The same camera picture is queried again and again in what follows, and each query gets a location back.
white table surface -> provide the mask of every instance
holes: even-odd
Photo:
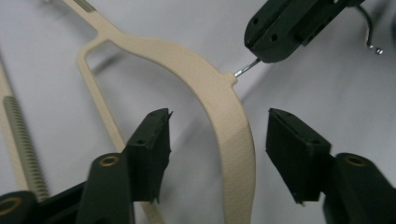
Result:
[[[367,0],[373,11],[384,1]],[[91,0],[120,30],[158,37],[198,52],[221,72],[254,60],[243,42],[249,19],[264,1]],[[308,47],[281,63],[260,63],[235,90],[249,118],[257,155],[252,223],[325,223],[321,203],[294,203],[265,153],[270,107],[287,110],[332,143],[373,161],[396,184],[396,47],[391,2],[377,20],[378,57],[363,45],[364,21],[346,9]],[[76,66],[94,30],[62,1],[0,2],[0,50],[21,104],[51,195],[87,177],[91,161],[114,152]],[[101,64],[113,58],[103,67]],[[190,90],[161,67],[106,45],[91,68],[128,139],[152,110],[168,107],[172,154],[159,205],[166,223],[223,223],[216,139]],[[0,134],[0,194],[18,190]],[[138,205],[137,223],[147,223]]]

gray ridged insert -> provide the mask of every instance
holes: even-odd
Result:
[[[12,96],[4,98],[4,107],[7,111],[8,122],[17,145],[28,188],[35,193],[38,201],[42,202],[49,197],[49,194],[20,107],[17,100]]]

metal rod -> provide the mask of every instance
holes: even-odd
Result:
[[[252,68],[254,65],[256,65],[257,63],[260,62],[260,59],[256,59],[253,62],[249,63],[248,65],[246,65],[245,67],[243,67],[241,70],[237,71],[234,75],[235,77],[239,77],[242,74],[244,74],[247,70],[249,70],[250,68]]]
[[[361,6],[357,6],[358,11],[363,15],[364,19],[367,21],[367,36],[366,36],[366,46],[368,49],[374,49],[375,54],[381,55],[384,53],[384,50],[382,50],[379,47],[376,47],[373,45],[373,32],[374,32],[374,24],[373,20],[371,19],[369,13]]]

